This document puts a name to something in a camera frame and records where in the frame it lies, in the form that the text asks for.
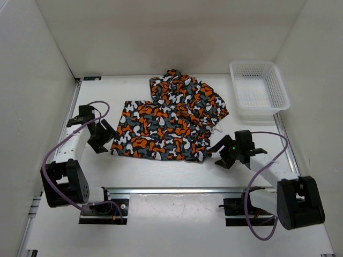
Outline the orange camouflage shorts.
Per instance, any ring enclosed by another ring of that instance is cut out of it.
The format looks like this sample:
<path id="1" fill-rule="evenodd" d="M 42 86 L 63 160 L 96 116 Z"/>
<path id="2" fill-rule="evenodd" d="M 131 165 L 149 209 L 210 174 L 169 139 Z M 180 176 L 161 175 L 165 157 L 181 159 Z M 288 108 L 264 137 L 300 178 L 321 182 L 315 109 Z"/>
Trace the orange camouflage shorts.
<path id="1" fill-rule="evenodd" d="M 149 81 L 151 100 L 125 101 L 111 154 L 202 162 L 210 137 L 229 112 L 207 83 L 178 70 Z"/>

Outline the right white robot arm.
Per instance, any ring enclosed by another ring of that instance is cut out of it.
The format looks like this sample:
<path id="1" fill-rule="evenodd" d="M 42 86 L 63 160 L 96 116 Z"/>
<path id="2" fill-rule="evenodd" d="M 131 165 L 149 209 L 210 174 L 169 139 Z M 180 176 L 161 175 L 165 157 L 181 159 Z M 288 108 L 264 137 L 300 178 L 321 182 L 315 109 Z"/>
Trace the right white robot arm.
<path id="1" fill-rule="evenodd" d="M 252 136 L 249 130 L 236 131 L 234 138 L 226 135 L 209 150 L 220 154 L 216 164 L 225 169 L 240 162 L 255 172 L 242 193 L 245 218 L 248 220 L 250 214 L 261 209 L 287 230 L 324 223 L 324 208 L 315 179 L 287 171 L 276 157 L 256 148 Z"/>

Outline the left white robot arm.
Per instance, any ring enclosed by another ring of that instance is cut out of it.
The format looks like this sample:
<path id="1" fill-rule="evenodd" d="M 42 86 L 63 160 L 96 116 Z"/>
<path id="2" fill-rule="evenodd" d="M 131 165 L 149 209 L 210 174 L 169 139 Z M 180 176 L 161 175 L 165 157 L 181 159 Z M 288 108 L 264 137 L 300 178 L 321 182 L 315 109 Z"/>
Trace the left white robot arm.
<path id="1" fill-rule="evenodd" d="M 99 114 L 94 102 L 80 105 L 78 115 L 68 120 L 65 138 L 53 147 L 43 159 L 41 178 L 49 207 L 74 206 L 82 210 L 89 204 L 100 214 L 111 211 L 113 202 L 105 187 L 90 188 L 81 168 L 81 158 L 86 146 L 95 153 L 107 153 L 107 143 L 117 137 L 117 132 Z"/>

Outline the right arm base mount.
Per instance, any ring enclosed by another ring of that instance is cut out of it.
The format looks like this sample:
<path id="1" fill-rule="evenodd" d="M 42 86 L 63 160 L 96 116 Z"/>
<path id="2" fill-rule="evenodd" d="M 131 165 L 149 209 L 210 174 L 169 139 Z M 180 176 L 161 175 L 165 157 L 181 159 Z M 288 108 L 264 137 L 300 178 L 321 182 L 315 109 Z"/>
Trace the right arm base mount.
<path id="1" fill-rule="evenodd" d="M 222 202 L 218 208 L 224 211 L 226 227 L 248 227 L 244 212 L 244 187 L 220 187 Z M 252 226 L 272 227 L 275 218 L 272 214 L 257 207 L 248 207 L 249 220 Z"/>

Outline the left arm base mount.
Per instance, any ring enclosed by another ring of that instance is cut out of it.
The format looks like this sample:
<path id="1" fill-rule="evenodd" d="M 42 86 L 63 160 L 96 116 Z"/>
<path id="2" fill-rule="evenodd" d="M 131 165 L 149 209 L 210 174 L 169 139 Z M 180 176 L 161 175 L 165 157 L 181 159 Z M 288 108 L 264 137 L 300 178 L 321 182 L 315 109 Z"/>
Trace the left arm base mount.
<path id="1" fill-rule="evenodd" d="M 91 194 L 88 203 L 82 205 L 79 224 L 127 225 L 129 203 L 128 193 L 98 187 Z"/>

